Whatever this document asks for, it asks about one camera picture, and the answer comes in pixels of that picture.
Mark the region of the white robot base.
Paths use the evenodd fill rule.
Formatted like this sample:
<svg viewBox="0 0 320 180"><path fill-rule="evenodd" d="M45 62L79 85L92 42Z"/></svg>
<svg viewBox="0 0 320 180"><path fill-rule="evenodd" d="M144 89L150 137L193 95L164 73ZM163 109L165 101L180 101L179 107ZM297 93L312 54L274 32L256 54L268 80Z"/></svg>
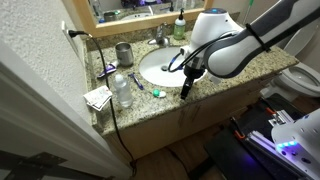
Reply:
<svg viewBox="0 0 320 180"><path fill-rule="evenodd" d="M278 154L312 180L320 180L320 109L294 120L278 111L271 137Z"/></svg>

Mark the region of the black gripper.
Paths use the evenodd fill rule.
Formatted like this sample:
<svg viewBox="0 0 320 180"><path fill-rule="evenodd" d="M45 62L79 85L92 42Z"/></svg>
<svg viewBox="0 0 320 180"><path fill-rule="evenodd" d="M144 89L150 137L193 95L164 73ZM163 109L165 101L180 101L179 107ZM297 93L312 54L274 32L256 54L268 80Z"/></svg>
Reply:
<svg viewBox="0 0 320 180"><path fill-rule="evenodd" d="M204 74L204 72L205 67L203 65L203 60L199 57L193 58L190 62L188 62L185 65L184 74L187 78L183 84L182 91L180 93L181 99L186 99L189 90L191 90L193 86L194 79L200 78Z"/></svg>

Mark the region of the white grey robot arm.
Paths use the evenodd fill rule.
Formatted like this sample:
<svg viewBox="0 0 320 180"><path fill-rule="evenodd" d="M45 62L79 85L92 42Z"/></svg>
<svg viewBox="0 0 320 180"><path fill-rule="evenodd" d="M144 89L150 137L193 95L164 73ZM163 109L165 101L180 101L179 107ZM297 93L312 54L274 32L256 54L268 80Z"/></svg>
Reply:
<svg viewBox="0 0 320 180"><path fill-rule="evenodd" d="M240 26L222 8L201 12L191 41L178 52L186 76L180 98L185 99L204 72L233 78L262 52L320 17L320 0L279 0L253 22Z"/></svg>

